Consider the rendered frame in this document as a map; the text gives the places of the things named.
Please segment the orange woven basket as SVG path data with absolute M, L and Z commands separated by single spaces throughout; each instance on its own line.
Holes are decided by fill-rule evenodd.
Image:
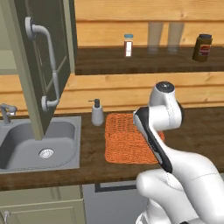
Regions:
M 133 115 L 111 113 L 105 124 L 105 159 L 113 164 L 154 165 L 155 156 L 133 124 Z

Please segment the green glass cabinet door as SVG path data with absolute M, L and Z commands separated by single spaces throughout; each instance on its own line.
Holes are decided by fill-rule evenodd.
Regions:
M 46 36 L 36 34 L 29 40 L 25 18 L 44 26 L 51 35 L 59 80 L 59 99 L 68 78 L 75 72 L 77 34 L 74 0 L 0 0 L 17 74 L 23 89 L 33 134 L 37 140 L 45 135 L 55 109 L 44 112 L 41 98 L 56 99 Z

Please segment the green lower cabinet door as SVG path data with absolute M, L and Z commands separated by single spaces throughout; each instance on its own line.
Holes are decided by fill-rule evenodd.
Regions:
M 8 224 L 86 224 L 82 199 L 0 206 L 0 224 L 9 211 Z

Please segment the grey soap dispenser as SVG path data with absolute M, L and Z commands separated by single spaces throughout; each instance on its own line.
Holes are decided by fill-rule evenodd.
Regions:
M 93 100 L 91 120 L 94 126 L 101 126 L 104 122 L 103 107 L 99 99 Z

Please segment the small white spice jar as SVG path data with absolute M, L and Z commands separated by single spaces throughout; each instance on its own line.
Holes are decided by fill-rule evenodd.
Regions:
M 127 33 L 124 35 L 124 55 L 130 57 L 132 55 L 133 35 Z

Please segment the grey kitchen sink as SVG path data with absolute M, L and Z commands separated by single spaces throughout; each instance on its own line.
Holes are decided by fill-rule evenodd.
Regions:
M 54 117 L 41 140 L 29 119 L 0 121 L 0 174 L 80 168 L 81 117 Z

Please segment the grey dishwasher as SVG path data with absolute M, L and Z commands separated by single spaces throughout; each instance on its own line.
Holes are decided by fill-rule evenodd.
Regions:
M 136 185 L 136 181 L 100 183 L 102 186 Z M 83 185 L 87 224 L 135 224 L 147 199 L 137 189 L 95 192 L 95 184 Z

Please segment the grey sink tap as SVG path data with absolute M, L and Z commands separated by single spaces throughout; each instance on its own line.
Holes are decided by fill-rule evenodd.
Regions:
M 0 111 L 2 112 L 3 122 L 5 125 L 11 123 L 10 116 L 14 116 L 18 111 L 18 108 L 5 103 L 0 105 Z

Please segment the brown jar with red label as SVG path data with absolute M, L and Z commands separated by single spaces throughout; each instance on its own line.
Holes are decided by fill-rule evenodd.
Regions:
M 196 39 L 192 59 L 198 62 L 205 62 L 210 53 L 212 41 L 211 34 L 200 34 Z

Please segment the dark wooden wall shelf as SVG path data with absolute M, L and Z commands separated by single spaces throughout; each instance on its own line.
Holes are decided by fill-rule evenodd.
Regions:
M 161 74 L 224 71 L 224 47 L 213 46 L 205 62 L 192 59 L 193 48 L 180 47 L 168 52 L 159 47 L 148 52 L 146 46 L 134 46 L 131 57 L 124 56 L 124 47 L 79 48 L 75 59 L 77 75 L 98 74 Z

